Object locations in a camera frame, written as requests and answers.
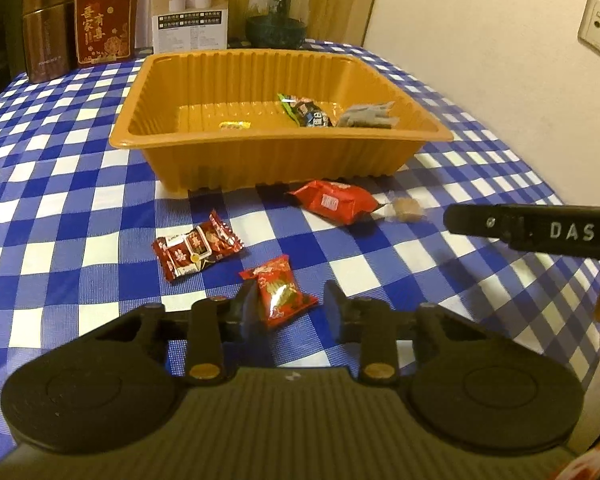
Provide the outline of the dark red candy wrapper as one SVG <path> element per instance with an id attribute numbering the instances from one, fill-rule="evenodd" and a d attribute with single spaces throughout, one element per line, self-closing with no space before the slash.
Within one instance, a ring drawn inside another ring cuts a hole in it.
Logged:
<path id="1" fill-rule="evenodd" d="M 168 282 L 174 282 L 238 254 L 244 244 L 218 213 L 212 210 L 205 222 L 196 224 L 184 234 L 157 237 L 151 247 L 164 277 Z"/>

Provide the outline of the small red snack packet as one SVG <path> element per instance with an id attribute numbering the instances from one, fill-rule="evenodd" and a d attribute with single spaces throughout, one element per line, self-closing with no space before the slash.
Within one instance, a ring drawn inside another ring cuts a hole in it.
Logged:
<path id="1" fill-rule="evenodd" d="M 288 255 L 242 270 L 239 275 L 244 281 L 257 282 L 261 298 L 260 318 L 268 330 L 287 324 L 318 304 L 315 296 L 300 289 Z"/>

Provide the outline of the large red snack packet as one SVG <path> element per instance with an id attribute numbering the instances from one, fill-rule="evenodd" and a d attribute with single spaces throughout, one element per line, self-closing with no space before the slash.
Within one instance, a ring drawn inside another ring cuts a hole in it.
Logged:
<path id="1" fill-rule="evenodd" d="M 350 226 L 381 207 L 376 198 L 359 186 L 313 180 L 287 196 L 305 210 L 331 222 Z"/>

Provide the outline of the clear seaweed snack packet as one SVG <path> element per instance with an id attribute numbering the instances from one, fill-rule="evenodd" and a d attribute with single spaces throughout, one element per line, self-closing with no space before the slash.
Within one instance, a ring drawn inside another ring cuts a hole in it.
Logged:
<path id="1" fill-rule="evenodd" d="M 358 104 L 349 107 L 338 118 L 338 128 L 381 128 L 395 127 L 399 118 L 390 115 L 393 102 Z"/>

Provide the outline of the yellow green candy packet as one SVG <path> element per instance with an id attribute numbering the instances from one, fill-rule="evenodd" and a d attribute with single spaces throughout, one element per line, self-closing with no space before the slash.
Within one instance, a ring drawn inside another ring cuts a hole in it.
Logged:
<path id="1" fill-rule="evenodd" d="M 244 120 L 228 120 L 219 124 L 221 130 L 245 130 L 251 128 L 251 122 Z"/>

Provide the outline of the green edged dark snack bag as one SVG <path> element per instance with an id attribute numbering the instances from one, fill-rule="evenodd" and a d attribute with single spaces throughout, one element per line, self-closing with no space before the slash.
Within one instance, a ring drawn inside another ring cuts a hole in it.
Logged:
<path id="1" fill-rule="evenodd" d="M 332 127 L 332 120 L 328 114 L 321 109 L 313 100 L 308 98 L 297 98 L 285 93 L 277 95 L 284 112 L 299 127 L 322 128 Z"/>

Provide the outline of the blue white checkered tablecloth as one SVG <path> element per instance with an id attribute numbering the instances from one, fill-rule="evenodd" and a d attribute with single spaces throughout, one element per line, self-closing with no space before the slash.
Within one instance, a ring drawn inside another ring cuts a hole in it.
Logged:
<path id="1" fill-rule="evenodd" d="M 453 133 L 424 146 L 394 176 L 364 179 L 378 200 L 406 195 L 416 223 L 370 220 L 340 228 L 292 206 L 283 185 L 172 195 L 140 152 L 109 133 L 139 62 L 78 70 L 47 84 L 17 78 L 0 95 L 0 393 L 41 353 L 146 302 L 185 310 L 230 296 L 239 273 L 288 255 L 305 292 L 329 280 L 349 296 L 400 310 L 442 304 L 572 368 L 588 384 L 600 360 L 592 319 L 600 265 L 513 252 L 452 235 L 454 203 L 554 204 L 554 190 L 494 133 L 398 66 L 354 55 L 394 81 Z M 215 210 L 244 248 L 202 272 L 164 277 L 151 244 L 184 234 Z M 12 450 L 0 409 L 0 459 Z"/>

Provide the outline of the clear wrapped brown candy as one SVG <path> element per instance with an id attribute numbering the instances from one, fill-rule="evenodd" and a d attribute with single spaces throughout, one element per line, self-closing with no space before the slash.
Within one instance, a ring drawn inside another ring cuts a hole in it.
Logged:
<path id="1" fill-rule="evenodd" d="M 390 195 L 371 214 L 375 220 L 413 223 L 426 218 L 424 208 L 414 198 Z"/>

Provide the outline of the orange plastic tray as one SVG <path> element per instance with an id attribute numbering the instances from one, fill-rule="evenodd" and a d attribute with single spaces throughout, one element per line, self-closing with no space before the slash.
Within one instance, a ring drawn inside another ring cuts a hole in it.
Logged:
<path id="1" fill-rule="evenodd" d="M 393 102 L 391 129 L 302 128 L 279 93 L 337 120 L 358 104 Z M 228 120 L 251 122 L 221 130 Z M 109 142 L 140 151 L 172 192 L 395 174 L 448 127 L 390 78 L 352 55 L 237 49 L 154 54 L 143 62 Z"/>

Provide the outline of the dark red gift box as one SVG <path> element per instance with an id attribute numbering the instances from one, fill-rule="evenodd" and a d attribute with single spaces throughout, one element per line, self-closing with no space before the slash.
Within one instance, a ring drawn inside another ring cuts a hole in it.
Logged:
<path id="1" fill-rule="evenodd" d="M 129 61 L 135 49 L 137 0 L 74 0 L 80 67 Z"/>

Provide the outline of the green glass dome jar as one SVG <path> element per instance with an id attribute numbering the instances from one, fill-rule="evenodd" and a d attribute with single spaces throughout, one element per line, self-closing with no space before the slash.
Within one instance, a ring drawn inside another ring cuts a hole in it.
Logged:
<path id="1" fill-rule="evenodd" d="M 310 0 L 249 0 L 246 37 L 255 48 L 299 49 L 306 40 Z"/>

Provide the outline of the brown metal thermos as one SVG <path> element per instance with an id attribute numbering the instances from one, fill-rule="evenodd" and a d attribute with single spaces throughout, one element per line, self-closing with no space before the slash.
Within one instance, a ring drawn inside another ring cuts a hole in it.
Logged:
<path id="1" fill-rule="evenodd" d="M 22 0 L 26 72 L 32 84 L 65 76 L 78 67 L 74 0 Z"/>

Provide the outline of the white humidifier box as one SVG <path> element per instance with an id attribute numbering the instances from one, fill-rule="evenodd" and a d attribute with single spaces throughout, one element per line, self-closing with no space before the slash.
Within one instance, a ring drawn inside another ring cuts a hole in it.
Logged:
<path id="1" fill-rule="evenodd" d="M 227 48 L 230 0 L 150 0 L 155 54 Z"/>

